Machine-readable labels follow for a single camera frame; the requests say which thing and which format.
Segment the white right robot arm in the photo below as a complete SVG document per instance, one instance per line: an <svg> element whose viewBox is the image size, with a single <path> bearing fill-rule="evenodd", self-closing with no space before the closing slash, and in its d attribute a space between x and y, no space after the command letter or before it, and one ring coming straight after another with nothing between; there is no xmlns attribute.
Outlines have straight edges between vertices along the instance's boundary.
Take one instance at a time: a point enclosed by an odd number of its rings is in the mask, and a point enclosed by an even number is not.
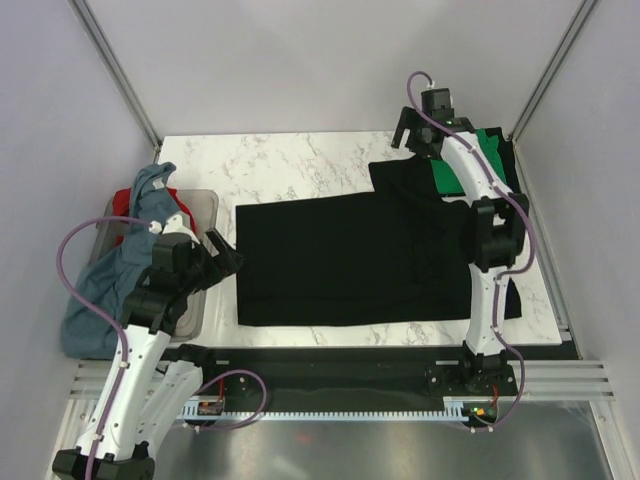
<svg viewBox="0 0 640 480"><path fill-rule="evenodd" d="M502 326L509 281L527 272L535 260L529 201L502 181L466 118L438 123L404 107L391 146L401 143L415 154L444 161L470 202L462 244L472 281L470 324L463 343L469 362L458 368L457 377L465 391L481 393L494 381L492 367L506 361Z"/></svg>

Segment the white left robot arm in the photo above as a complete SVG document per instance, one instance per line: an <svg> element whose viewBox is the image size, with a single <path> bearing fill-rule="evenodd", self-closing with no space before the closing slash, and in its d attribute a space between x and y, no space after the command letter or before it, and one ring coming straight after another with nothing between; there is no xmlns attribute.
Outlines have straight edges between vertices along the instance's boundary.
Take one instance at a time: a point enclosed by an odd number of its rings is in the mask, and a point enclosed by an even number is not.
<svg viewBox="0 0 640 480"><path fill-rule="evenodd" d="M56 453L60 479L150 479L157 450L176 416L195 393L219 382L219 369L199 346L183 348L156 390L156 366L169 346L190 296L236 274L243 263L211 228L197 239L185 228L164 231L151 263L123 304L122 325L109 374L87 427L71 449Z"/></svg>

